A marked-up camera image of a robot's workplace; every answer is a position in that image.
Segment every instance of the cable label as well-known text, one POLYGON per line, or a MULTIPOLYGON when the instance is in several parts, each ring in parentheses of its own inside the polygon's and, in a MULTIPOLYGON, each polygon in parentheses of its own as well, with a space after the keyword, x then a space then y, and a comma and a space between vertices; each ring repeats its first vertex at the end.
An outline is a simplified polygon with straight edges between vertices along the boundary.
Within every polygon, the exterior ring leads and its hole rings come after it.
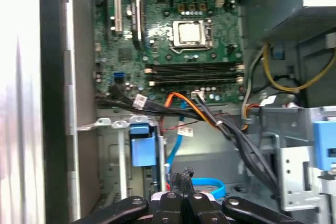
POLYGON ((189 128, 189 127, 179 127, 177 129, 177 134, 178 135, 182 135, 182 136, 190 136, 193 137, 194 136, 194 129, 193 128, 189 128))
POLYGON ((133 107, 139 110, 142 110, 146 104, 146 101, 147 101, 147 97, 141 94, 137 94, 133 102, 133 107))

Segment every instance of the blue plastic tab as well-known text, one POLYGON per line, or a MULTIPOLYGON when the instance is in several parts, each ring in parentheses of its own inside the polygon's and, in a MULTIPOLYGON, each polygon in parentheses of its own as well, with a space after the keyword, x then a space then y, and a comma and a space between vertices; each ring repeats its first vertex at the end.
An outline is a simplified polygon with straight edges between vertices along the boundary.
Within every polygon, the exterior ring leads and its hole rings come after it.
POLYGON ((313 129, 317 168, 330 170, 336 164, 336 122, 314 122, 313 129))
MULTIPOLYGON (((149 134, 148 124, 131 125, 130 133, 132 134, 149 134)), ((132 164, 133 166, 153 166, 156 165, 156 147, 155 134, 146 138, 131 139, 132 145, 132 164)))
POLYGON ((146 123, 132 124, 130 133, 131 134, 148 134, 149 125, 146 123))

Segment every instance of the motherboard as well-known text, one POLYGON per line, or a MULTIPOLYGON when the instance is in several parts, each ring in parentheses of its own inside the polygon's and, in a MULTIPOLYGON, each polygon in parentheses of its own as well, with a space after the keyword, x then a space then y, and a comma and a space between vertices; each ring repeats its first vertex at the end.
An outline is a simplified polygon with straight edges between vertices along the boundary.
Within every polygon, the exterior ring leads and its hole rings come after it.
POLYGON ((119 85, 157 103, 177 91, 243 98, 239 0, 94 0, 97 92, 119 85))

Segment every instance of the white connector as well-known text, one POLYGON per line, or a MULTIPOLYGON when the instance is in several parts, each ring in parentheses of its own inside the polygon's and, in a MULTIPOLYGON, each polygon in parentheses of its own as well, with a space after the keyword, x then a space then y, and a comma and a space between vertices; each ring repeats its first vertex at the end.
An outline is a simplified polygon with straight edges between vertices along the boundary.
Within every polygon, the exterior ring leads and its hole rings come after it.
POLYGON ((204 100, 204 97, 205 97, 204 91, 192 91, 191 92, 191 99, 195 99, 197 97, 197 95, 199 95, 204 100))
POLYGON ((336 33, 327 34, 325 36, 326 48, 336 48, 336 33))

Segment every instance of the cpu socket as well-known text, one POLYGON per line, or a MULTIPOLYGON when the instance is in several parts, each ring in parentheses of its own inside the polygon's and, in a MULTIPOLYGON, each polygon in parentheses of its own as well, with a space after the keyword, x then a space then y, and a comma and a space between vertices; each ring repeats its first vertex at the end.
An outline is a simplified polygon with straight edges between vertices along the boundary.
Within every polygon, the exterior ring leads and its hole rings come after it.
POLYGON ((212 23, 207 20, 184 20, 173 22, 173 48, 211 48, 212 23))

